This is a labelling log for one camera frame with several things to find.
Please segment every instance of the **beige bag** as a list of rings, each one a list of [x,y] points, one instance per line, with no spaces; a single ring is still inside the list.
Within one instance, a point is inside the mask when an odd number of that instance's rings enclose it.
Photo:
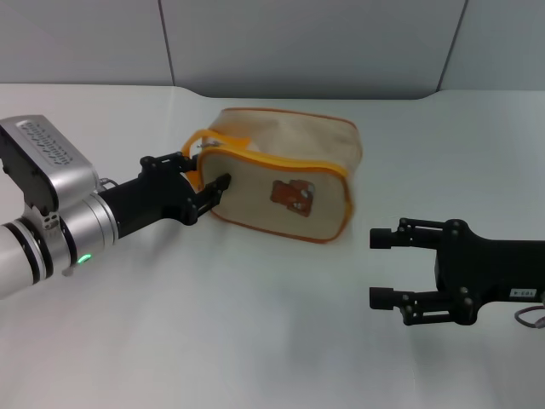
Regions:
[[[349,181],[362,158],[356,126],[344,119],[274,109],[228,108],[202,140],[199,189],[229,173],[230,187],[212,211],[221,219],[293,239],[335,239],[353,213]]]

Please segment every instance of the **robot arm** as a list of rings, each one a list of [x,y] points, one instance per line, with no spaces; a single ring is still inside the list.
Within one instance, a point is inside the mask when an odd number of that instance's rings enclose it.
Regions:
[[[93,165],[44,117],[0,121],[3,171],[22,190],[22,217],[0,226],[0,299],[72,270],[163,218],[192,225],[218,205],[231,177],[194,192],[181,173],[197,158],[141,159],[132,181],[105,190]]]
[[[471,325],[488,302],[543,302],[545,276],[539,268],[545,263],[545,241],[483,239],[462,220],[401,219],[395,232],[371,229],[370,247],[437,251],[437,291],[370,288],[370,307],[397,307],[406,325],[451,321]]]

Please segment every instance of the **white tabletop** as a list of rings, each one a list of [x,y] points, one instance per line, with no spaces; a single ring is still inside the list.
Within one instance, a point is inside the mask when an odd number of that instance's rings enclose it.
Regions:
[[[209,99],[184,89],[0,85],[0,118],[42,113],[101,177],[127,181],[223,107],[336,115],[359,127],[357,213],[328,245],[204,216],[161,221],[0,302],[0,407],[512,408],[542,403],[545,331],[491,304],[476,325],[405,327],[370,286],[434,290],[434,252],[370,251],[401,216],[459,217],[496,239],[545,239],[545,93],[419,101]],[[0,177],[0,211],[22,198]]]

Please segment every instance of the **gray wall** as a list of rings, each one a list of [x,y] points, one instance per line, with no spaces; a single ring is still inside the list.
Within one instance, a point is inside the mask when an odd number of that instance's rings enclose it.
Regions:
[[[0,0],[0,82],[172,85],[157,0]]]
[[[442,89],[545,89],[545,2],[469,0]]]
[[[163,0],[175,83],[204,95],[419,98],[463,0]]]

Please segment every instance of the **orange handle strap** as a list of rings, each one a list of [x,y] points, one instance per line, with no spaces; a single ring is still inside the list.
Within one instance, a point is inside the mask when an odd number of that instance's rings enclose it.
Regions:
[[[189,138],[184,146],[181,148],[181,154],[183,156],[191,157],[191,148],[193,144],[198,140],[203,140],[203,143],[208,141],[208,138],[215,139],[217,141],[222,141],[227,145],[232,145],[245,149],[250,144],[249,138],[236,138],[233,136],[227,136],[219,134],[213,130],[198,130],[195,132],[191,138]],[[198,178],[198,171],[194,170],[186,173],[187,180],[192,184],[194,189],[199,189],[200,180]]]

